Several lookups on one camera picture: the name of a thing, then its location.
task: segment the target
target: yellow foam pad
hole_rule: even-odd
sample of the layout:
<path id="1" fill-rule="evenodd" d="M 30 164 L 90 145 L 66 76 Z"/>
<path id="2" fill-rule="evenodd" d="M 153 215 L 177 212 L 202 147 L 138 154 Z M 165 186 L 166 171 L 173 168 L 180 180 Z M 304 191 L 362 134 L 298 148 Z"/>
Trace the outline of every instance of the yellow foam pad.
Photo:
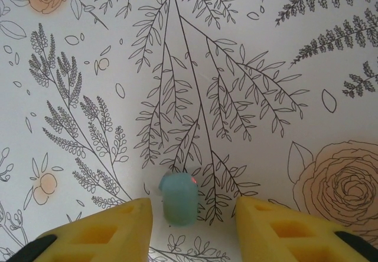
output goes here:
<path id="1" fill-rule="evenodd" d="M 236 202 L 243 262 L 367 262 L 339 239 L 333 222 L 251 197 Z"/>
<path id="2" fill-rule="evenodd" d="M 152 208 L 140 198 L 62 225 L 35 262 L 146 262 L 152 232 Z"/>

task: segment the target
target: floral wallpaper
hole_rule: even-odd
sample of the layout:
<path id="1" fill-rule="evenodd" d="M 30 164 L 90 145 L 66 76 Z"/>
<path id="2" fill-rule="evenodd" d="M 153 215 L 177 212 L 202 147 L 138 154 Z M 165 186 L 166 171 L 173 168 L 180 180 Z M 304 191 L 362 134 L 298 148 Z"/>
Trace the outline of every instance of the floral wallpaper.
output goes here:
<path id="1" fill-rule="evenodd" d="M 378 246 L 378 0 L 0 0 L 0 261 L 150 197 L 148 261 L 240 261 L 252 196 Z M 156 169 L 188 172 L 174 228 Z"/>

